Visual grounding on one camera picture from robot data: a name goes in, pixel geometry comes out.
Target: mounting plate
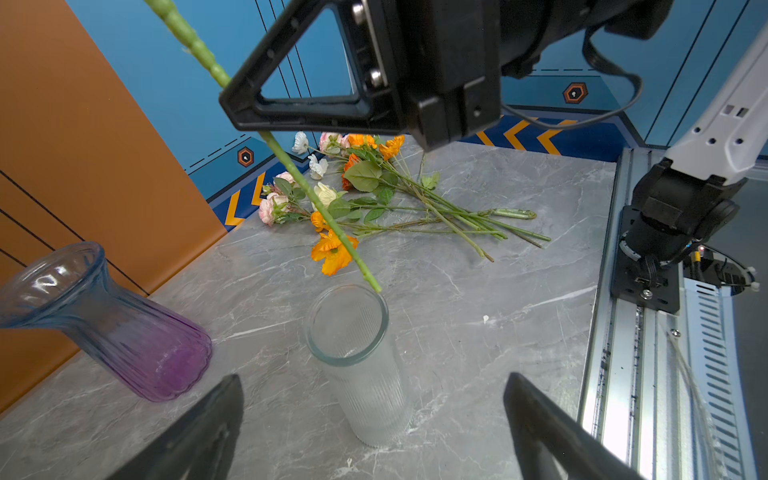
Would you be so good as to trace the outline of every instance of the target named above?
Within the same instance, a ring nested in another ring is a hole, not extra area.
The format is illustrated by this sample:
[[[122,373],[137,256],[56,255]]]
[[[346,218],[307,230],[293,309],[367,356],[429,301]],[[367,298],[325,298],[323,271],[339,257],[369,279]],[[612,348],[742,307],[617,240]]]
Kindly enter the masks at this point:
[[[640,218],[637,208],[627,205],[621,210],[619,237],[621,238],[635,220]],[[680,280],[677,275],[677,265],[665,270],[659,270],[661,286],[649,289],[653,296],[646,300],[641,296],[642,286],[635,281],[637,263],[621,250],[616,249],[616,263],[611,280],[611,295],[644,306],[653,310],[676,313],[680,309]]]

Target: flower bouquet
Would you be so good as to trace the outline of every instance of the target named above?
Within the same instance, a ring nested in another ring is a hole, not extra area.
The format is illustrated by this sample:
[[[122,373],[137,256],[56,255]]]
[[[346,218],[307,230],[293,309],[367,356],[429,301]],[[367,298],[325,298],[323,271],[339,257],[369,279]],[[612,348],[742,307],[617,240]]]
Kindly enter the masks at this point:
[[[471,237],[490,235],[504,240],[512,234],[540,248],[541,244],[536,240],[550,241],[549,237],[502,221],[504,217],[530,220],[536,218],[535,212],[509,208],[469,211],[443,198],[437,193],[440,172],[423,173],[424,155],[418,174],[411,175],[408,165],[399,156],[404,142],[403,135],[382,141],[378,136],[325,132],[320,137],[319,149],[315,149],[310,147],[303,132],[296,134],[293,145],[296,154],[315,151],[309,156],[312,179],[322,180],[328,174],[341,174],[343,190],[336,191],[318,182],[313,191],[338,225],[352,234],[346,237],[353,248],[357,248],[359,240],[384,232],[447,233],[459,235],[481,257],[493,261]],[[316,154],[324,157],[318,159]],[[331,164],[343,164],[343,168],[329,173]],[[273,226],[308,220],[320,235],[312,249],[312,258],[317,262],[324,260],[323,273],[333,275],[349,265],[353,256],[315,206],[312,205],[311,212],[304,206],[306,194],[290,173],[278,175],[263,191],[266,199],[261,202],[259,217],[264,223]],[[370,195],[345,198],[350,191]],[[413,197],[422,206],[393,205],[396,195]],[[409,210],[415,217],[401,223],[379,223],[380,217],[390,210]]]

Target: pink rose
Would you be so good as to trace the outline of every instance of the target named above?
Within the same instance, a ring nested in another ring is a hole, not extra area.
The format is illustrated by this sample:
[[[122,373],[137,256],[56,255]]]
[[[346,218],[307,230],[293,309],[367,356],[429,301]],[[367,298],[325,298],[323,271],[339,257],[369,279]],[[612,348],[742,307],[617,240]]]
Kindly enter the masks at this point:
[[[259,218],[270,227],[275,223],[274,204],[271,198],[261,201],[259,205]]]
[[[332,131],[324,131],[322,135],[320,135],[320,151],[324,154],[328,153],[326,149],[328,148],[328,144],[331,141],[334,141],[339,137],[339,134],[334,133]]]
[[[261,201],[261,205],[259,206],[259,218],[270,227],[273,226],[276,219],[275,206],[282,205],[287,202],[288,197],[272,192],[266,196],[266,199]]]
[[[283,180],[287,180],[291,184],[296,183],[296,181],[293,179],[293,175],[289,174],[288,172],[283,172],[275,178],[282,178]]]

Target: orange flower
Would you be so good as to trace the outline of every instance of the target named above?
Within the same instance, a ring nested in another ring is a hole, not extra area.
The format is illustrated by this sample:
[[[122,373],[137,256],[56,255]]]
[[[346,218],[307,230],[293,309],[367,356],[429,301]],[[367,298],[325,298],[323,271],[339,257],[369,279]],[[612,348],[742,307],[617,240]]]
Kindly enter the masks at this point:
[[[370,135],[349,134],[346,137],[349,140],[350,147],[362,147],[363,145],[369,145],[371,148],[377,148],[379,146]]]
[[[350,154],[349,155],[349,159],[344,164],[344,171],[349,170],[351,168],[351,166],[353,166],[354,164],[356,164],[359,161],[360,161],[360,159],[357,157],[357,155]],[[350,182],[349,180],[344,178],[343,175],[341,176],[341,186],[346,191],[352,190],[352,182]]]
[[[400,147],[406,142],[405,135],[398,135],[392,140],[387,140],[386,144],[379,145],[379,151],[381,152],[384,160],[389,160],[398,153],[400,153]]]
[[[310,217],[310,221],[312,222],[312,225],[315,226],[315,231],[322,232],[323,230],[330,230],[326,223],[326,219],[323,218],[323,214],[320,212],[313,213]]]
[[[355,237],[350,237],[349,241],[352,242],[352,246],[357,248],[358,241]],[[312,249],[312,260],[319,262],[325,260],[323,264],[323,273],[328,276],[335,275],[336,272],[349,265],[352,261],[352,255],[346,251],[346,248],[341,244],[341,240],[331,230],[327,235],[320,234],[320,241]]]

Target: vase rim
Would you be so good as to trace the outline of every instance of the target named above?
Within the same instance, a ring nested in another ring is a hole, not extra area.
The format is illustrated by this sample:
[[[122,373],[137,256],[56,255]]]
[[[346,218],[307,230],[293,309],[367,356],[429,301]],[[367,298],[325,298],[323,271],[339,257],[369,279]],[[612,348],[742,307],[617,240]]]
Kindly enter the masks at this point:
[[[354,355],[351,355],[351,356],[331,356],[325,353],[324,351],[322,351],[322,349],[315,344],[314,338],[312,337],[312,322],[314,321],[315,316],[317,315],[319,308],[324,301],[326,301],[334,293],[338,293],[340,290],[349,290],[349,289],[360,289],[365,294],[376,299],[376,301],[379,304],[379,307],[381,308],[381,314],[382,314],[381,323],[379,324],[379,330],[378,332],[376,332],[376,335],[374,335],[373,339],[371,340],[371,343],[365,348],[363,348],[362,350],[360,350],[358,353],[355,353]],[[368,358],[371,355],[371,353],[373,353],[373,351],[376,350],[376,347],[378,347],[379,344],[382,342],[382,339],[384,338],[384,335],[386,334],[386,331],[388,328],[389,328],[389,308],[387,307],[384,297],[374,292],[367,286],[352,283],[352,284],[346,284],[346,285],[332,286],[328,290],[325,290],[324,292],[322,292],[315,299],[315,301],[312,302],[312,306],[310,307],[310,314],[308,315],[306,324],[304,326],[304,336],[310,348],[310,352],[321,362],[324,362],[331,366],[353,366],[362,362],[364,359]]]
[[[14,313],[7,313],[4,311],[6,306],[18,306],[22,303],[21,300],[18,299],[19,293],[31,281],[36,280],[36,274],[47,267],[62,263],[64,259],[77,253],[91,253],[91,264],[83,271],[77,272],[79,277],[67,285],[61,292],[58,292],[55,296],[51,296],[45,303],[30,310],[25,315],[17,316]],[[0,288],[0,305],[4,306],[3,309],[0,309],[0,327],[12,328],[14,326],[22,326],[31,322],[36,317],[47,315],[52,309],[57,308],[58,304],[61,304],[79,290],[80,286],[88,282],[94,273],[102,268],[105,261],[104,248],[102,248],[101,245],[96,242],[79,242],[54,250],[45,257],[31,263],[23,269],[23,271],[14,275],[8,283]]]

